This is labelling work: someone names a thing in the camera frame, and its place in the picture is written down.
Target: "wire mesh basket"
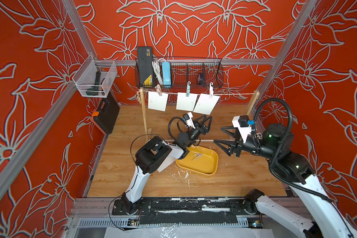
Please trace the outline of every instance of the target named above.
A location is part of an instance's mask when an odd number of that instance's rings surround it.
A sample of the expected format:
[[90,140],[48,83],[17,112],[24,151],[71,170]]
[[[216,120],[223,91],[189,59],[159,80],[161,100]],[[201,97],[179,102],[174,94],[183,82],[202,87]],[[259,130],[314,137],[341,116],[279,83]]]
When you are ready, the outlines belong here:
[[[188,58],[188,57],[159,57],[159,66],[164,61],[170,63],[171,66],[171,84],[160,85],[161,88],[186,88],[190,82],[191,88],[208,88],[210,83],[213,83],[213,88],[221,88],[224,84],[224,68],[221,64],[221,59],[215,58]],[[136,58],[135,67],[135,82],[138,88],[154,88],[158,80],[155,72],[152,75],[152,84],[145,85],[140,83],[139,65]]]
[[83,97],[106,98],[117,73],[115,62],[105,71],[89,56],[73,76],[73,81]]

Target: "wooden table surface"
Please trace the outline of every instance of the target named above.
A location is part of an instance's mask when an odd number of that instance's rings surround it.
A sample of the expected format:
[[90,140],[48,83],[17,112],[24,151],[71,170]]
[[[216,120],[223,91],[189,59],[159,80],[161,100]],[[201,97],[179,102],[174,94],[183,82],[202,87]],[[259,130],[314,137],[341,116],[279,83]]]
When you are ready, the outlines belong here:
[[[211,116],[210,132],[201,139],[229,139],[221,132],[221,126],[231,126],[236,115],[243,115],[245,105],[217,105]],[[182,117],[186,111],[167,106],[166,112],[147,109],[147,128],[152,133],[171,139],[167,125],[172,117]],[[193,113],[193,119],[201,116]],[[176,122],[172,123],[172,134],[178,135]],[[144,134],[141,106],[121,106],[114,131],[109,135],[102,157],[95,172],[88,197],[117,197],[128,188],[135,164],[130,155],[131,142]],[[145,144],[140,137],[132,146],[132,154]],[[219,156],[217,172],[204,176],[180,169],[171,164],[161,173],[155,172],[148,179],[143,197],[181,197],[181,196],[244,196],[257,188],[269,196],[286,196],[283,185],[274,178],[263,157],[243,152],[241,156],[229,157],[213,142],[201,142],[200,146],[215,150]]]

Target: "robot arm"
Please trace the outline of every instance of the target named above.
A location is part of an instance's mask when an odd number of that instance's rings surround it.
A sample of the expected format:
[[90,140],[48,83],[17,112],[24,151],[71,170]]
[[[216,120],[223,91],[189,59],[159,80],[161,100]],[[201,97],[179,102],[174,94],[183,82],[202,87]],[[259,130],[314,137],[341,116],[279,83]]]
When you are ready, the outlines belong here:
[[[205,135],[209,132],[212,117],[203,115],[194,121],[192,121],[192,117],[192,113],[189,112],[185,114],[183,118],[173,118],[180,119],[185,122],[186,127],[188,127],[188,131],[181,132],[177,138],[172,136],[175,140],[173,144],[167,143],[162,138],[155,136],[136,152],[135,173],[133,174],[131,184],[121,198],[129,214],[137,210],[142,197],[143,188],[149,176],[156,170],[159,172],[164,170],[175,159],[185,158],[189,153],[187,148],[195,143],[200,134]],[[168,127],[170,134],[170,126],[173,119],[170,121]]]
[[278,98],[267,99],[258,107],[256,117],[263,105],[270,101],[277,101],[285,106],[289,115],[287,127],[279,123],[270,124],[263,132],[262,139],[258,140],[255,137],[255,122],[250,121],[248,116],[237,116],[233,118],[233,126],[221,127],[223,132],[235,140],[214,140],[214,143],[229,156],[235,154],[239,157],[242,151],[246,151],[267,158],[270,172],[280,181],[291,186],[316,222],[290,212],[258,190],[253,190],[245,196],[245,210],[247,208],[252,212],[259,211],[266,214],[301,238],[348,238],[352,235],[357,238],[357,231],[334,207],[314,175],[312,166],[302,155],[290,150],[294,134],[290,132],[292,113],[288,104]]

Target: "red floral wall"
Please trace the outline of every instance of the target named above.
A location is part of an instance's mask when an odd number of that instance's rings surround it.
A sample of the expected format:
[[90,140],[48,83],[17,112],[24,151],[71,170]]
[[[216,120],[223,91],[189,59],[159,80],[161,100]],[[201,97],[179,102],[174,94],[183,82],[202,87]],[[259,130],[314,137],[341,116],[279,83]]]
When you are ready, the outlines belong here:
[[[294,113],[292,150],[305,155],[357,228],[357,1],[319,1],[262,100],[284,98]],[[269,103],[263,124],[286,124]]]
[[[0,0],[0,172],[87,54],[60,0]],[[0,201],[0,237],[59,236],[103,139],[77,92]]]
[[[156,56],[262,59],[276,57],[304,0],[74,2],[103,60],[133,60],[137,46],[151,46]],[[268,69],[268,65],[224,67],[225,85],[215,93],[252,93]],[[119,76],[113,87],[118,101],[137,104],[134,69],[121,67]],[[250,95],[225,95],[220,102],[249,99]],[[175,101],[175,96],[169,97],[169,103]]]

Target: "black cable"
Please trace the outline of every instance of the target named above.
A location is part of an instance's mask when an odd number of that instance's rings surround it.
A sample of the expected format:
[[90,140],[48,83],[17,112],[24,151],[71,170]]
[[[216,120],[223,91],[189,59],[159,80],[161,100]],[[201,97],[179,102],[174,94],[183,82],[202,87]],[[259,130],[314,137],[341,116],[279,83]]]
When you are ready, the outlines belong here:
[[[182,132],[182,130],[181,130],[181,128],[180,128],[180,125],[179,125],[180,121],[177,122],[177,128],[178,128],[178,130],[179,130],[180,132]],[[187,124],[185,124],[185,126],[186,126],[186,133],[188,133],[188,132],[189,132],[189,126],[188,126]]]
[[350,234],[347,235],[347,236],[354,238],[354,235],[352,234],[352,232],[350,231],[349,227],[347,226],[347,224],[346,224],[346,222],[345,222],[345,220],[344,220],[344,218],[343,218],[343,215],[340,213],[340,211],[337,209],[337,207],[336,207],[332,202],[331,202],[331,205],[332,205],[332,207],[336,210],[336,212],[338,213],[338,215],[341,217],[341,220],[343,220],[343,223],[344,223],[344,225],[346,226],[347,231],[349,231]]
[[260,223],[260,228],[263,229],[263,216],[262,216],[262,213],[259,213],[259,223]]
[[200,139],[197,143],[197,145],[193,144],[193,146],[199,146],[200,145],[200,142],[201,142],[201,137],[198,137],[198,139]]
[[[322,194],[322,193],[318,193],[318,192],[313,191],[313,190],[310,190],[310,189],[308,189],[308,188],[301,187],[301,186],[299,186],[299,185],[297,185],[297,184],[288,182],[288,181],[286,181],[285,179],[281,178],[281,177],[279,176],[279,174],[277,174],[277,173],[274,171],[274,167],[275,167],[275,164],[277,163],[278,155],[279,155],[279,153],[282,151],[282,149],[283,149],[283,147],[284,147],[284,143],[285,143],[285,141],[286,141],[287,136],[290,135],[290,133],[291,133],[292,123],[293,123],[293,115],[292,115],[292,111],[291,111],[290,106],[289,106],[283,99],[280,99],[280,98],[268,98],[268,99],[264,100],[261,105],[259,105],[259,107],[258,107],[258,109],[257,109],[257,111],[256,111],[256,113],[255,113],[255,115],[254,115],[254,119],[253,119],[253,120],[254,120],[254,124],[255,124],[255,122],[257,121],[258,116],[259,116],[259,113],[260,113],[260,111],[262,110],[263,106],[266,105],[266,104],[269,103],[269,102],[272,102],[272,101],[279,102],[280,104],[282,104],[282,105],[285,107],[285,109],[286,109],[286,111],[287,111],[288,122],[287,122],[287,127],[286,127],[286,130],[285,130],[285,132],[284,132],[284,135],[282,136],[282,138],[281,138],[280,141],[279,141],[279,146],[276,148],[276,150],[275,150],[275,152],[274,152],[274,155],[272,156],[272,159],[271,159],[271,161],[270,161],[270,163],[269,163],[269,165],[268,165],[268,169],[269,169],[270,173],[271,173],[275,178],[277,178],[278,180],[280,180],[280,181],[283,182],[283,183],[288,184],[288,185],[291,186],[291,187],[294,187],[294,188],[296,188],[296,189],[299,189],[300,191],[303,191],[303,192],[310,193],[310,194],[312,194],[312,195],[318,196],[318,197],[320,197],[321,199],[323,199],[323,200],[325,200],[325,201],[327,201],[327,202],[329,202],[329,203],[332,203],[332,200],[331,200],[328,196],[325,196],[325,195]],[[256,136],[253,135],[253,134],[255,134],[255,133],[251,133],[251,137],[252,137],[253,141],[254,141],[254,140],[257,141]]]
[[[133,143],[135,142],[135,140],[137,140],[138,138],[140,138],[140,137],[142,137],[142,136],[159,136],[162,140],[164,140],[164,139],[162,138],[162,136],[160,136],[159,134],[144,134],[144,135],[141,135],[141,136],[136,137],[136,138],[132,141],[131,146],[130,146],[130,154],[131,154],[131,157],[132,157],[133,162],[134,162],[135,165],[136,165],[136,168],[137,168],[137,172],[138,172],[138,173],[139,173],[139,168],[138,168],[138,166],[137,166],[137,164],[136,164],[136,161],[135,161],[135,159],[133,158],[133,155],[132,155],[132,145],[133,145]],[[136,179],[137,179],[137,174],[136,174],[135,181],[134,181],[132,187],[131,187],[129,190],[127,190],[125,193],[128,193],[131,189],[133,189],[133,187],[135,186],[135,183],[136,183]],[[108,205],[108,217],[109,217],[111,223],[112,223],[114,226],[116,226],[116,228],[118,228],[119,230],[124,231],[122,228],[119,228],[117,225],[115,225],[115,223],[114,223],[114,222],[112,221],[112,219],[111,219],[111,215],[110,215],[110,211],[109,211],[109,207],[110,207],[111,203],[114,202],[115,199],[121,197],[122,195],[117,196],[116,198],[114,198],[114,199],[109,203],[109,205]]]
[[255,120],[254,120],[254,124],[251,125],[251,139],[252,139],[252,143],[254,144],[254,146],[256,148],[260,148],[260,143],[259,140],[257,139],[257,131],[255,129]]
[[169,133],[170,137],[171,137],[173,140],[176,140],[176,138],[175,138],[175,137],[172,135],[172,133],[171,133],[171,124],[172,124],[173,120],[175,120],[175,119],[181,120],[181,121],[184,122],[184,124],[186,125],[186,121],[185,121],[184,119],[182,119],[181,117],[173,117],[173,118],[169,121],[169,123],[168,123],[168,133]]
[[[132,157],[133,162],[134,162],[135,165],[136,165],[137,173],[139,173],[139,167],[138,167],[138,165],[136,164],[136,161],[135,161],[135,159],[133,158],[133,155],[132,155],[132,145],[133,145],[133,143],[135,142],[135,140],[137,140],[138,138],[140,138],[140,137],[142,137],[142,136],[159,136],[162,140],[164,140],[164,139],[162,138],[162,136],[160,136],[159,134],[144,134],[144,135],[141,135],[141,136],[136,137],[136,138],[132,141],[131,146],[130,146],[130,154],[131,154],[131,157]],[[137,174],[136,174],[136,177],[135,177],[135,181],[134,181],[132,187],[131,187],[129,190],[133,189],[133,187],[135,186],[136,179],[137,179]]]
[[114,202],[114,205],[115,205],[115,199],[117,199],[117,198],[119,198],[119,197],[121,197],[121,196],[122,196],[122,195],[120,195],[120,196],[114,198],[114,199],[109,203],[109,205],[108,205],[108,217],[109,217],[109,220],[111,221],[111,223],[112,223],[116,228],[118,228],[119,230],[124,231],[124,229],[122,229],[122,228],[120,228],[119,226],[115,225],[115,223],[114,223],[114,222],[112,221],[112,219],[111,219],[111,215],[110,215],[110,212],[109,212],[109,207],[110,207],[111,203]]

